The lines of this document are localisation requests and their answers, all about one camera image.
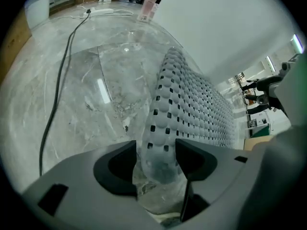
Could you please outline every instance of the white cable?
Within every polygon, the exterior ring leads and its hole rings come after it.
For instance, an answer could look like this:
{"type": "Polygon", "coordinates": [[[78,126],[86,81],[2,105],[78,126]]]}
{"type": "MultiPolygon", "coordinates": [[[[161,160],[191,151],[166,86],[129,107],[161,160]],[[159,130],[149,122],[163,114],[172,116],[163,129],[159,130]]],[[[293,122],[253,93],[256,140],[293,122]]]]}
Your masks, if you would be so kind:
{"type": "MultiPolygon", "coordinates": [[[[101,16],[101,15],[121,15],[121,16],[132,16],[133,15],[133,12],[129,11],[129,10],[114,10],[113,12],[118,12],[118,11],[126,11],[126,12],[129,12],[129,13],[106,13],[106,14],[96,14],[96,15],[90,15],[90,17],[95,17],[95,16],[101,16]]],[[[47,24],[48,22],[50,21],[53,21],[53,20],[57,20],[57,19],[62,19],[62,18],[70,18],[70,19],[84,19],[84,17],[82,16],[62,16],[62,17],[57,17],[57,18],[53,18],[51,20],[48,20],[46,21],[45,23],[43,24],[39,24],[37,25],[35,28],[33,28],[33,30],[36,30],[38,27],[41,27],[42,25],[45,25],[47,24]]]]}
{"type": "Polygon", "coordinates": [[[85,10],[88,10],[88,9],[87,9],[87,8],[85,8],[83,5],[84,5],[84,0],[82,1],[82,4],[77,5],[77,7],[78,7],[78,8],[83,8],[83,9],[85,9],[85,10]]]}

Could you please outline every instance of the white wall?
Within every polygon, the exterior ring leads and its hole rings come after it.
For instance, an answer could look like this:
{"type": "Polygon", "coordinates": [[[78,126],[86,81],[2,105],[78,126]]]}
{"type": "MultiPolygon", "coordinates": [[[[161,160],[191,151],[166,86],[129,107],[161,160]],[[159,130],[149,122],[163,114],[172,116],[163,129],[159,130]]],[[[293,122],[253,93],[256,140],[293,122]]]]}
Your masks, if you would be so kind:
{"type": "Polygon", "coordinates": [[[153,20],[220,83],[290,41],[290,18],[275,0],[162,0],[153,20]]]}
{"type": "Polygon", "coordinates": [[[261,61],[247,68],[243,73],[245,80],[262,79],[271,75],[271,73],[264,68],[261,61]]]}
{"type": "Polygon", "coordinates": [[[307,53],[304,53],[275,90],[294,126],[303,126],[307,123],[306,65],[307,53]]]}
{"type": "Polygon", "coordinates": [[[278,74],[279,70],[282,68],[282,63],[287,62],[291,59],[295,54],[299,53],[296,51],[296,47],[293,44],[293,41],[288,42],[283,47],[279,48],[276,52],[269,55],[275,69],[276,74],[278,74]]]}
{"type": "Polygon", "coordinates": [[[269,122],[271,124],[271,135],[277,135],[291,127],[289,119],[282,112],[282,110],[276,110],[276,112],[274,112],[273,110],[267,110],[266,113],[269,117],[269,122]]]}

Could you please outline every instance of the floor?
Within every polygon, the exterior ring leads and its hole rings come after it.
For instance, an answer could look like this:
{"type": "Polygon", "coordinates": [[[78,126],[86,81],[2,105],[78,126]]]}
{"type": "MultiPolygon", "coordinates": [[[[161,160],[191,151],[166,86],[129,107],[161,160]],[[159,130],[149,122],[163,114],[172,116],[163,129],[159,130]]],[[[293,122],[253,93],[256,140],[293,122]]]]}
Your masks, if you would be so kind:
{"type": "MultiPolygon", "coordinates": [[[[126,9],[134,15],[96,16],[78,29],[63,69],[58,110],[45,145],[44,172],[84,151],[132,139],[140,144],[160,64],[171,46],[181,48],[160,26],[136,20],[138,4],[87,7],[126,9]],[[103,101],[99,79],[106,83],[110,103],[103,101]]],[[[1,85],[1,156],[18,192],[38,178],[39,146],[53,104],[57,72],[67,38],[80,22],[54,18],[80,16],[84,11],[64,10],[35,28],[1,85]]],[[[200,73],[188,54],[186,58],[190,68],[200,73]]],[[[238,85],[225,82],[217,89],[234,105],[237,148],[243,149],[247,119],[238,85]]],[[[133,180],[140,203],[152,213],[180,212],[184,176],[178,183],[157,186],[136,166],[133,180]]]]}

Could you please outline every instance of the gray silicone mat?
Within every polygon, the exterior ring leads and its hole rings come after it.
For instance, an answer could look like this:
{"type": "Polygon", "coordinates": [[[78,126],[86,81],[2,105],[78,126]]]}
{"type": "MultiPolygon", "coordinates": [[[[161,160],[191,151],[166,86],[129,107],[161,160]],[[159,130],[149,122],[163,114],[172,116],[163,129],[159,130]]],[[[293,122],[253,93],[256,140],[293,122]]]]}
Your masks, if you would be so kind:
{"type": "Polygon", "coordinates": [[[202,75],[190,70],[181,50],[170,48],[139,151],[145,175],[163,184],[175,181],[181,173],[175,158],[176,138],[233,148],[235,128],[230,103],[202,75]]]}

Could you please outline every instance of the black cable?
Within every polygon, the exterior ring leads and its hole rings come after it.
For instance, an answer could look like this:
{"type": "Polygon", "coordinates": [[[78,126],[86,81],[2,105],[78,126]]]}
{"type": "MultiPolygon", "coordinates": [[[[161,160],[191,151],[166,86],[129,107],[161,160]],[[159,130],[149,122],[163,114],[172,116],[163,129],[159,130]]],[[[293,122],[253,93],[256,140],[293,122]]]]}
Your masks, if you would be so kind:
{"type": "Polygon", "coordinates": [[[57,110],[58,95],[59,95],[59,83],[60,83],[61,73],[62,73],[63,65],[64,65],[64,62],[65,62],[65,58],[66,58],[66,55],[67,55],[69,43],[70,43],[70,40],[71,40],[71,36],[74,35],[75,32],[77,31],[77,29],[88,19],[88,17],[90,16],[91,11],[87,10],[87,13],[88,13],[87,17],[69,35],[68,40],[67,40],[67,45],[66,45],[65,53],[63,55],[63,59],[61,61],[61,65],[59,67],[58,78],[57,78],[57,85],[56,85],[56,92],[55,92],[55,96],[54,96],[54,102],[53,102],[53,106],[52,106],[52,110],[51,110],[51,113],[50,113],[50,117],[49,117],[49,120],[47,122],[45,131],[44,131],[44,134],[43,134],[43,137],[42,137],[42,141],[40,143],[40,148],[39,148],[39,176],[42,175],[42,170],[43,170],[43,152],[44,152],[45,142],[46,142],[46,139],[47,139],[47,135],[48,135],[48,132],[49,132],[52,120],[54,118],[54,114],[56,113],[56,110],[57,110]]]}

